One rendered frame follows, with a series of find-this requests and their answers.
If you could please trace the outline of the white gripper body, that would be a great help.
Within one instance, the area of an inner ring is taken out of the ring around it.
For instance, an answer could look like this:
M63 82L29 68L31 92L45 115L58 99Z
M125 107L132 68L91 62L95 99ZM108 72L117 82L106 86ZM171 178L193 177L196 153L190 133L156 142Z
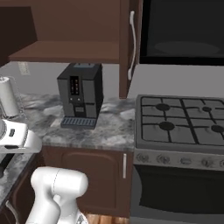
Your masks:
M24 135L7 133L0 140L0 153L39 153L42 149L41 139L31 130Z

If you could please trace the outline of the brown base cabinet door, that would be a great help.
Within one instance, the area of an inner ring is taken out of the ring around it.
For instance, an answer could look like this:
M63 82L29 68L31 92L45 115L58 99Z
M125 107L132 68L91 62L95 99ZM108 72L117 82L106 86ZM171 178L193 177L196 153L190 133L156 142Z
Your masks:
M44 146L47 166L83 172L88 178L86 193L77 199L81 211L128 218L133 153L119 150L79 149ZM123 153L127 175L123 178Z
M20 224L25 224L34 202L34 191L31 186L31 175L38 167L38 157L31 157L28 164L19 174L3 204L0 206L0 224L15 224L15 218L6 207L8 200L18 213Z

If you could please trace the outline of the white paper towel roll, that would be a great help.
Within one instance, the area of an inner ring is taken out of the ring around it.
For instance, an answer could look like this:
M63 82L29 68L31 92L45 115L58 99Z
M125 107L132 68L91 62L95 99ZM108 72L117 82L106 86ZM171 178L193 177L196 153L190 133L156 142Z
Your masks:
M0 104L7 117L19 115L19 108L13 92L11 80L8 77L0 76Z

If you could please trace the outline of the black coffee machine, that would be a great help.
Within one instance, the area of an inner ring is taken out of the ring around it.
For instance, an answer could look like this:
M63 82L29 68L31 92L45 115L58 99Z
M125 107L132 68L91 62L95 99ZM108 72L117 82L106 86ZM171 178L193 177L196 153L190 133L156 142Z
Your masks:
M104 95L102 65L70 63L57 78L64 118L68 129L94 129Z

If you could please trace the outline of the grey gas stove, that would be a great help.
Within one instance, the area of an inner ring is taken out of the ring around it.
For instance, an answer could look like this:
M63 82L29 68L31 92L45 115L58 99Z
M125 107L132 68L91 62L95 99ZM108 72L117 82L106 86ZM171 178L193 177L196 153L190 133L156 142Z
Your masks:
M141 153L148 163L137 160ZM157 161L159 155L170 158L169 164ZM191 164L181 164L190 158ZM201 160L210 158L212 167ZM219 162L224 159L224 99L142 95L136 98L135 149L133 167L159 167L224 172ZM224 215L199 222L181 219L141 218L129 213L130 224L224 224Z

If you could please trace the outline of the black oven door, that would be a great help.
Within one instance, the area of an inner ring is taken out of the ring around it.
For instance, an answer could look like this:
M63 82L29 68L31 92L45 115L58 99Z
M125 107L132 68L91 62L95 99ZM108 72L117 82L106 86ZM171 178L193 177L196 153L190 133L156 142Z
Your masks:
M219 218L224 215L224 171L136 164L130 214L196 222Z

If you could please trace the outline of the black microwave oven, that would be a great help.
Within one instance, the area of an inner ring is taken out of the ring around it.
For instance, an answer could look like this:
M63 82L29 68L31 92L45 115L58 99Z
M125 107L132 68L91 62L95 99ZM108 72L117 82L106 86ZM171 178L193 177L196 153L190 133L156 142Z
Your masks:
M224 0L143 0L139 62L224 66Z

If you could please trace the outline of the white wall outlet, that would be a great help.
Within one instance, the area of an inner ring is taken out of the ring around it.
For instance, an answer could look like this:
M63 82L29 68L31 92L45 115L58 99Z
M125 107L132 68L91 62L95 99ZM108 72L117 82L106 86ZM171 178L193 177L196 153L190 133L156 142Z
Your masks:
M17 64L22 75L30 75L30 70L27 62L18 62Z

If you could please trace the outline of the brown open wall cabinet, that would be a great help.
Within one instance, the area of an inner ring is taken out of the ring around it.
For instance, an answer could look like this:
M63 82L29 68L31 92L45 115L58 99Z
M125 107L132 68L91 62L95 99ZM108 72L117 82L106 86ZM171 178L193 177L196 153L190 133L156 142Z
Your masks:
M119 62L119 0L31 0L36 41L12 61Z

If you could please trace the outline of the brown wall cabinet door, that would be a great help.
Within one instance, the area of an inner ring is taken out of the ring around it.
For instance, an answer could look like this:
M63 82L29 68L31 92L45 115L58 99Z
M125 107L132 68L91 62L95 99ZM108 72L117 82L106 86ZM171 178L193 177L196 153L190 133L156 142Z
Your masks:
M130 90L128 71L132 60L133 38L130 27L130 12L135 12L136 28L136 59L132 71L132 78L135 66L139 61L141 19L143 0L121 0L120 1L120 31L119 31L119 97L125 99Z

